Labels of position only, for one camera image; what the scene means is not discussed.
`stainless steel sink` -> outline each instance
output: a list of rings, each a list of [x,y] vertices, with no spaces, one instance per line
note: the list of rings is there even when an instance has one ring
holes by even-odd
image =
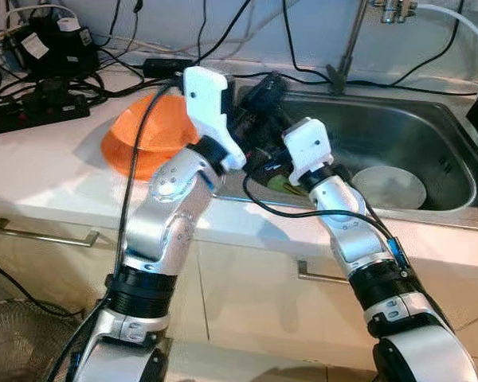
[[[354,175],[371,166],[395,166],[424,183],[418,210],[382,210],[380,216],[478,228],[478,149],[449,109],[439,103],[291,93],[284,109],[294,120],[310,116],[326,125],[335,162]],[[243,174],[231,174],[220,197],[245,200]],[[260,199],[309,207],[306,197],[256,186]]]

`cabinet door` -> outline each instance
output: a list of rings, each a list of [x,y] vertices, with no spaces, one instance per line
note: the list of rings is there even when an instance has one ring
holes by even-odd
[[[65,224],[51,220],[12,216],[7,228],[50,235],[81,238],[90,229],[100,235],[91,248],[0,235],[0,267],[10,273],[35,298],[54,302],[68,310],[89,311],[106,291],[104,279],[115,262],[116,231]],[[207,341],[196,244],[180,274],[170,305],[168,335],[192,341]],[[23,298],[0,275],[0,286]]]
[[[211,343],[374,368],[375,340],[366,331],[362,309],[348,285],[298,280],[296,261],[284,253],[223,244],[200,246]],[[478,268],[428,260],[415,262],[415,267],[459,339],[478,357]],[[327,269],[337,275],[336,267]]]
[[[297,278],[280,252],[200,242],[210,342],[231,349],[373,369],[374,340],[347,284]]]
[[[40,232],[65,238],[85,238],[91,229],[100,235],[91,248],[0,235],[0,267],[10,273],[34,297],[74,311],[92,308],[101,296],[104,279],[95,283],[95,262],[112,259],[116,233],[111,229],[64,224],[51,220],[9,217],[7,228]],[[23,298],[0,276],[0,285],[14,297]]]

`white countertop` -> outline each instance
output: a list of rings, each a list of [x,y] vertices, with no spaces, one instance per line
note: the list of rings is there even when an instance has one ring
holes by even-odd
[[[127,80],[123,73],[109,74],[117,84]],[[125,177],[114,171],[100,153],[104,134],[122,110],[143,91],[94,107],[86,119],[54,123],[23,131],[0,134],[0,214],[57,220],[97,227],[118,227]],[[434,100],[445,103],[466,127],[464,114],[472,98],[443,97],[383,89],[354,90],[362,95]],[[131,200],[134,208],[144,198],[147,183],[137,181]],[[478,266],[478,232],[387,220],[386,224],[411,241],[415,232],[429,239],[425,251],[413,257]],[[462,241],[477,246],[468,256],[437,258],[429,245],[455,248],[448,237],[462,235]],[[316,218],[295,220],[268,214],[251,203],[214,199],[198,223],[196,239],[235,245],[269,248],[297,255],[328,253],[329,237]]]

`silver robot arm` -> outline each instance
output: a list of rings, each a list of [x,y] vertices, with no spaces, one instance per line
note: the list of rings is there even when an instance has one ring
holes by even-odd
[[[227,131],[232,84],[208,69],[188,68],[188,116],[201,140],[162,166],[145,201],[127,221],[119,277],[107,280],[110,302],[96,319],[75,382],[161,382],[168,308],[198,218],[229,169],[246,158]]]
[[[292,157],[293,185],[301,184],[318,210],[366,214],[362,195],[334,174],[325,126],[303,119],[284,144]],[[379,339],[374,361],[384,382],[477,382],[472,358],[417,279],[396,238],[389,247],[372,225],[352,216],[321,216],[331,250]]]

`metal handle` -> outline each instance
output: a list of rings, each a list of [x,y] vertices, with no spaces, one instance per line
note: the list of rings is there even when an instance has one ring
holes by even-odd
[[[8,223],[9,223],[8,219],[3,217],[0,218],[0,235],[25,237],[27,239],[51,241],[52,243],[77,245],[79,247],[87,247],[87,248],[90,248],[92,245],[94,245],[94,243],[97,240],[97,236],[99,236],[98,231],[90,231],[87,237],[85,237],[83,240],[68,239],[66,237],[46,235],[44,233],[7,229],[6,226],[8,225]]]
[[[301,280],[320,281],[322,283],[349,283],[349,281],[343,277],[316,275],[315,273],[309,273],[308,263],[304,260],[297,260],[297,278]]]

